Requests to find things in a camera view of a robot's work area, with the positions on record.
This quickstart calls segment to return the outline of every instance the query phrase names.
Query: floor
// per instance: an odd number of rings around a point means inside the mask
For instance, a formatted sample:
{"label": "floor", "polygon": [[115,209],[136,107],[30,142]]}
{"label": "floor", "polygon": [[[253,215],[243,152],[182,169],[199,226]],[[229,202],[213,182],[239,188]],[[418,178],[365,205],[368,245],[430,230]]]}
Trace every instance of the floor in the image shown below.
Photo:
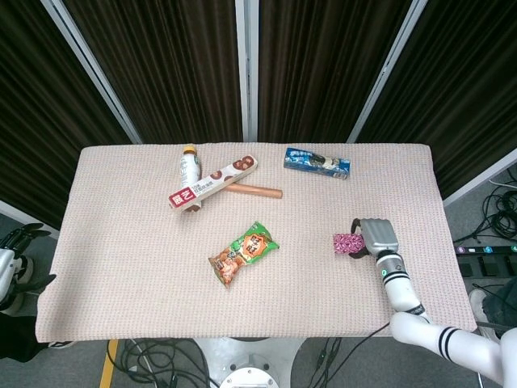
{"label": "floor", "polygon": [[[517,175],[517,168],[512,167]],[[508,174],[503,172],[494,181],[507,181]],[[491,183],[479,188],[446,208],[446,215],[452,237],[459,238],[470,233],[481,221],[481,203],[494,189]],[[4,216],[0,216],[0,236],[19,227],[20,224]],[[508,245],[498,238],[481,238],[481,241],[470,240],[464,245]],[[34,276],[43,276],[50,270],[56,241],[52,238],[39,238],[32,242],[26,254],[35,260]],[[465,282],[471,289],[471,282]],[[19,314],[36,314],[37,295],[27,295]],[[343,354],[351,349],[360,339],[346,338],[342,342]],[[292,368],[292,387],[308,385],[317,355],[321,351],[324,339],[307,339],[296,355]],[[21,364],[12,360],[0,360],[0,388],[4,387],[98,387],[101,379],[106,341],[91,341],[75,344],[62,350],[44,350],[33,360]],[[195,373],[192,365],[186,361],[183,367]],[[485,387],[497,386],[484,379]],[[121,372],[115,371],[111,387],[142,386],[132,382]],[[397,343],[391,338],[370,339],[361,346],[346,366],[336,374],[329,387],[410,387],[410,386],[442,386],[445,387],[477,387],[477,375],[425,349]]]}

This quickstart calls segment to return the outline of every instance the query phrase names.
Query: white robot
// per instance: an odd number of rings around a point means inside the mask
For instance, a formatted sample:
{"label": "white robot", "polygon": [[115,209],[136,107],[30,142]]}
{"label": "white robot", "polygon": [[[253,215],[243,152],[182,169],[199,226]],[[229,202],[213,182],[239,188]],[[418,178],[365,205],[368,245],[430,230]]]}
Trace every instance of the white robot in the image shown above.
{"label": "white robot", "polygon": [[0,312],[14,314],[23,303],[23,294],[41,289],[56,276],[48,275],[37,282],[29,283],[34,263],[23,255],[34,238],[48,236],[40,230],[43,224],[28,224],[10,232],[0,240]]}
{"label": "white robot", "polygon": [[[351,256],[358,259],[371,255],[375,258],[388,299],[396,311],[389,325],[393,338],[404,344],[427,348],[504,388],[517,388],[517,328],[507,331],[501,343],[496,344],[480,335],[435,325],[418,299],[404,261],[397,253],[398,241],[391,223],[381,219],[355,219],[351,232],[355,233],[357,227],[361,229],[365,248]],[[204,350],[211,374],[215,372],[216,380],[221,382],[221,388],[289,387],[290,368],[303,341],[265,339],[258,343],[243,343],[234,339],[196,340]],[[273,342],[277,352],[271,354],[267,347]]]}
{"label": "white robot", "polygon": [[356,226],[361,228],[366,250],[375,258],[388,299],[397,311],[389,325],[393,338],[404,344],[427,348],[504,388],[516,388],[517,328],[507,331],[501,343],[496,344],[480,335],[433,324],[413,290],[402,257],[397,253],[398,241],[391,223],[371,218],[355,220],[352,233]]}

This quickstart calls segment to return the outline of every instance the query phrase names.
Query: table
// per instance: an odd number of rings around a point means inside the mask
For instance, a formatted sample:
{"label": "table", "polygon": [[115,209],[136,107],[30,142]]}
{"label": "table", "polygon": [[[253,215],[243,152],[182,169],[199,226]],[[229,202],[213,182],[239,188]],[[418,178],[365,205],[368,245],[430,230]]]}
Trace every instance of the table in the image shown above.
{"label": "table", "polygon": [[[283,168],[288,146],[349,158],[349,179]],[[182,145],[82,151],[51,273],[38,302],[39,341],[139,337],[362,336],[393,313],[372,258],[336,255],[355,217],[389,219],[413,285],[435,323],[473,330],[425,145],[217,143],[198,146],[204,175],[252,154],[241,183],[273,200],[219,192],[175,213]],[[208,257],[260,221],[280,245],[230,289]],[[389,330],[382,332],[389,335]]]}

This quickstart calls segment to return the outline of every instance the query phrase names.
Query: blue snack box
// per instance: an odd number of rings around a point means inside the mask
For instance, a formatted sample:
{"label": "blue snack box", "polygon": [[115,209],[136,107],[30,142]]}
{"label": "blue snack box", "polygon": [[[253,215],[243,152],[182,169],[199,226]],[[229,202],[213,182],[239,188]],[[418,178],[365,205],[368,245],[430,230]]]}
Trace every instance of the blue snack box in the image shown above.
{"label": "blue snack box", "polygon": [[284,167],[346,179],[350,174],[350,159],[330,158],[310,151],[287,148]]}

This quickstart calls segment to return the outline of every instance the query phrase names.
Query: bottle cap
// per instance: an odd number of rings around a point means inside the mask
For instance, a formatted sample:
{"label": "bottle cap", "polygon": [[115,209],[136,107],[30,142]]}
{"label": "bottle cap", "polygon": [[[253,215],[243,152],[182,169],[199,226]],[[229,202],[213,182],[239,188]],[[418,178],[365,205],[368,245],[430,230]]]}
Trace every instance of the bottle cap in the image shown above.
{"label": "bottle cap", "polygon": [[187,151],[191,151],[194,154],[197,154],[197,149],[195,148],[195,145],[193,145],[193,144],[187,144],[183,147],[183,153],[185,153]]}

